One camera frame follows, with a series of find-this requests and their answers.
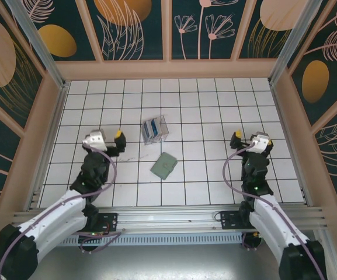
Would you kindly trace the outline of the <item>credit card stack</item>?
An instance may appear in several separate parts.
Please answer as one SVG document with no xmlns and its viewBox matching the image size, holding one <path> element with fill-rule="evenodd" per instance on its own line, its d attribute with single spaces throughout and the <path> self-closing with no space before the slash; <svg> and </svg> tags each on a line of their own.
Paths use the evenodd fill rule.
<svg viewBox="0 0 337 280">
<path fill-rule="evenodd" d="M 153 133 L 153 130 L 152 130 L 152 126 L 151 126 L 152 120 L 155 120 L 157 126 L 159 127 L 159 119 L 158 118 L 153 118 L 153 119 L 145 121 L 143 123 L 143 133 L 144 133 L 144 136 L 145 136 L 146 140 L 150 140 L 150 139 L 153 139 L 153 138 L 157 137 L 157 136 L 154 136 L 154 133 Z"/>
</svg>

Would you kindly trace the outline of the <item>clear acrylic card box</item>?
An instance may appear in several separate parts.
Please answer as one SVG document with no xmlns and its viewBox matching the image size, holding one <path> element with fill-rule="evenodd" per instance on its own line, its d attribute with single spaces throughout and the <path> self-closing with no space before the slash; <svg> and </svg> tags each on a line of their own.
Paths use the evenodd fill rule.
<svg viewBox="0 0 337 280">
<path fill-rule="evenodd" d="M 145 136 L 144 136 L 144 133 L 143 133 L 143 123 L 145 121 L 143 121 L 143 123 L 141 125 L 140 132 L 141 132 L 141 136 L 143 138 L 144 145 L 154 144 L 154 143 L 157 143 L 157 142 L 164 142 L 166 140 L 168 134 L 169 134 L 169 130 L 168 130 L 168 126 L 167 126 L 166 121 L 165 121 L 165 117 L 161 115 L 161 116 L 158 116 L 158 117 L 155 117 L 155 118 L 159 119 L 160 134 L 153 139 L 146 140 Z"/>
</svg>

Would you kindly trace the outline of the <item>green card holder wallet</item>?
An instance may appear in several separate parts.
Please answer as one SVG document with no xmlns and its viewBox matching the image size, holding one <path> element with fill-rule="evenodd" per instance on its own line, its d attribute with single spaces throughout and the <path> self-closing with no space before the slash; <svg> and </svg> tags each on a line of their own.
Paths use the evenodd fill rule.
<svg viewBox="0 0 337 280">
<path fill-rule="evenodd" d="M 150 171 L 161 180 L 166 180 L 167 177 L 173 172 L 177 162 L 177 158 L 166 152 L 163 152 L 154 163 Z"/>
</svg>

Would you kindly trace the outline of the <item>panel with gold oval feather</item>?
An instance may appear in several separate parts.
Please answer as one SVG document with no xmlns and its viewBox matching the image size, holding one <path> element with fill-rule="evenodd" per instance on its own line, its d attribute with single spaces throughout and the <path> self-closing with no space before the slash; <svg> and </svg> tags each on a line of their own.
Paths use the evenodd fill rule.
<svg viewBox="0 0 337 280">
<path fill-rule="evenodd" d="M 337 0 L 292 73 L 311 125 L 337 101 Z"/>
</svg>

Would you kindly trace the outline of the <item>panel with orange circle leaves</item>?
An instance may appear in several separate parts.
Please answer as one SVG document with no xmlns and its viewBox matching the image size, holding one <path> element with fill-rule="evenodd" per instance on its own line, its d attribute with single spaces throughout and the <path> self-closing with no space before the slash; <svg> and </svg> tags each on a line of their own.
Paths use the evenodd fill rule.
<svg viewBox="0 0 337 280">
<path fill-rule="evenodd" d="M 85 0 L 105 61 L 162 60 L 161 0 Z"/>
</svg>

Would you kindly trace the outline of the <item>panel with pink flowers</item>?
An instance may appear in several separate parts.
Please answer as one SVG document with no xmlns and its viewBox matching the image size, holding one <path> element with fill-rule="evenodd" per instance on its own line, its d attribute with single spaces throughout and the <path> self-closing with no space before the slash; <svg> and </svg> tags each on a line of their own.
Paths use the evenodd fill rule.
<svg viewBox="0 0 337 280">
<path fill-rule="evenodd" d="M 227 60 L 251 0 L 172 0 L 172 60 Z"/>
</svg>

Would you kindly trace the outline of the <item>grey metal sheet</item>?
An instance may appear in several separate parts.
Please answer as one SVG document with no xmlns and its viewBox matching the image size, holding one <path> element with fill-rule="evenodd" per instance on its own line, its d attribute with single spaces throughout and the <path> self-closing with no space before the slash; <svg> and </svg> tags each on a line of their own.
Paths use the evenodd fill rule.
<svg viewBox="0 0 337 280">
<path fill-rule="evenodd" d="M 263 244 L 109 246 L 95 254 L 57 247 L 29 280 L 287 280 Z"/>
</svg>

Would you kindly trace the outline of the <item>panel with golden oval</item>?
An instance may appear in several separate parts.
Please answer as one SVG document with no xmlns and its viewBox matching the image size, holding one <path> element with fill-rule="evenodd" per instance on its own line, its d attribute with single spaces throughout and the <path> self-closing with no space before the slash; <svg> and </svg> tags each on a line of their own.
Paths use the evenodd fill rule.
<svg viewBox="0 0 337 280">
<path fill-rule="evenodd" d="M 89 0 L 19 0 L 57 62 L 95 61 L 85 23 Z"/>
</svg>

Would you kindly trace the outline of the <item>panel with pink circle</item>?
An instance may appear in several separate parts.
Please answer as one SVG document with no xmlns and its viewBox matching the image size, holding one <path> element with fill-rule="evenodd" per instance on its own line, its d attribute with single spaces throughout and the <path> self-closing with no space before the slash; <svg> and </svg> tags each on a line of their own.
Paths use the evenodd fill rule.
<svg viewBox="0 0 337 280">
<path fill-rule="evenodd" d="M 277 58 L 307 1 L 256 0 L 239 58 Z"/>
</svg>

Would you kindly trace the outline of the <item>aluminium side rail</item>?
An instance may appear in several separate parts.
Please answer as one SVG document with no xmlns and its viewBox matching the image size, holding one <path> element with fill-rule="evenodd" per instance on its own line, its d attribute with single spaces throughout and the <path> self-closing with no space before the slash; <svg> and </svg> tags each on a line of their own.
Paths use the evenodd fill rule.
<svg viewBox="0 0 337 280">
<path fill-rule="evenodd" d="M 29 195 L 25 203 L 25 211 L 29 211 L 32 199 L 36 191 L 39 191 L 46 178 L 46 171 L 50 162 L 50 156 L 54 146 L 54 138 L 60 123 L 61 113 L 64 108 L 65 99 L 68 93 L 69 83 L 65 81 L 64 85 L 58 93 L 57 100 L 54 104 L 50 122 L 48 124 L 47 135 L 43 141 L 43 147 L 39 156 L 36 169 L 33 174 L 32 183 L 30 185 Z"/>
<path fill-rule="evenodd" d="M 280 117 L 280 120 L 282 122 L 282 128 L 283 128 L 283 131 L 284 131 L 284 135 L 286 137 L 287 146 L 288 146 L 291 158 L 292 158 L 294 170 L 295 170 L 296 175 L 297 175 L 297 180 L 300 183 L 300 187 L 301 187 L 301 190 L 302 190 L 302 193 L 303 193 L 303 197 L 305 199 L 305 203 L 309 207 L 311 207 L 312 206 L 312 199 L 311 199 L 311 196 L 310 196 L 310 192 L 307 188 L 307 182 L 305 180 L 304 173 L 303 173 L 303 170 L 301 168 L 301 165 L 300 165 L 300 162 L 299 162 L 299 159 L 298 159 L 298 154 L 297 154 L 296 147 L 295 147 L 294 141 L 293 141 L 293 134 L 290 132 L 289 122 L 288 122 L 286 113 L 283 110 L 283 105 L 282 105 L 282 103 L 279 99 L 279 96 L 278 96 L 277 91 L 274 88 L 274 86 L 271 86 L 270 89 L 271 89 L 271 93 L 273 95 L 273 99 L 276 103 L 276 107 L 277 107 L 276 110 L 277 110 L 278 115 Z"/>
</svg>

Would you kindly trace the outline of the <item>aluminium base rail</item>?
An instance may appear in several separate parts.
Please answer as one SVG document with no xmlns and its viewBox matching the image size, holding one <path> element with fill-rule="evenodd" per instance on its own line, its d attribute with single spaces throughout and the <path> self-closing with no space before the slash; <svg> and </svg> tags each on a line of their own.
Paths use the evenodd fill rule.
<svg viewBox="0 0 337 280">
<path fill-rule="evenodd" d="M 326 229 L 320 207 L 305 204 L 280 204 L 301 231 Z M 124 233 L 199 233 L 220 232 L 220 211 L 237 211 L 238 204 L 185 206 L 100 207 L 100 213 L 117 213 L 117 231 Z"/>
</svg>

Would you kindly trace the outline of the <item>aluminium corner post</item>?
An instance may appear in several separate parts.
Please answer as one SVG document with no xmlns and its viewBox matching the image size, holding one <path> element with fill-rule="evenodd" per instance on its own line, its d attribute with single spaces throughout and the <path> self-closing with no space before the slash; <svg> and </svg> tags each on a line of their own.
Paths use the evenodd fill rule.
<svg viewBox="0 0 337 280">
<path fill-rule="evenodd" d="M 24 34 L 30 40 L 33 48 L 36 50 L 41 61 L 48 70 L 49 74 L 55 81 L 55 84 L 63 89 L 68 86 L 68 83 L 60 74 L 59 69 L 57 68 L 54 59 L 49 53 L 44 41 L 41 39 L 39 32 L 37 31 L 34 23 L 29 18 L 25 7 L 20 0 L 5 0 L 6 4 L 9 6 L 12 14 L 15 16 L 16 20 L 20 24 L 21 28 L 24 31 Z"/>
<path fill-rule="evenodd" d="M 299 13 L 298 20 L 292 28 L 286 42 L 284 43 L 277 61 L 268 77 L 270 87 L 273 88 L 278 82 L 295 50 L 299 49 L 299 45 L 307 33 L 310 25 L 315 23 L 314 18 L 317 14 L 320 14 L 319 10 L 321 6 L 326 5 L 322 4 L 325 1 L 328 0 L 308 0 L 303 8 L 303 11 Z"/>
</svg>

